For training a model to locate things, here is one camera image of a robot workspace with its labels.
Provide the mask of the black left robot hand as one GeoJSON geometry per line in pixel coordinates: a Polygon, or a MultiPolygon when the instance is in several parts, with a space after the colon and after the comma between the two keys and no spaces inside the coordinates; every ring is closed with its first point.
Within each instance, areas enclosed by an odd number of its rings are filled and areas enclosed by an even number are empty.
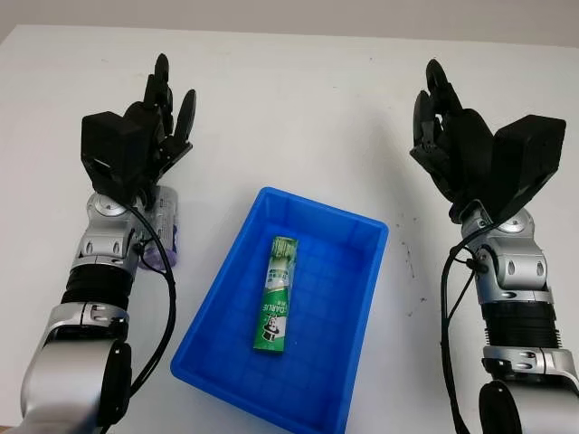
{"type": "Polygon", "coordinates": [[[189,141],[196,110],[196,92],[189,90],[177,117],[173,116],[173,92],[169,86],[169,61],[157,56],[154,72],[148,75],[144,97],[129,106],[125,117],[146,131],[146,162],[139,170],[138,195],[150,208],[157,183],[192,148],[189,141]]]}

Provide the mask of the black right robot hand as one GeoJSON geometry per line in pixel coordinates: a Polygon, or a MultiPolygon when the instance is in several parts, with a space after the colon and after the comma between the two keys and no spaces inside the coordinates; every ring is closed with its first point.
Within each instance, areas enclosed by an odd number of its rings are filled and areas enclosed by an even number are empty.
{"type": "Polygon", "coordinates": [[[437,60],[428,62],[425,74],[427,89],[414,103],[410,155],[451,202],[450,218],[459,223],[488,180],[493,135],[476,110],[461,105],[437,60]]]}

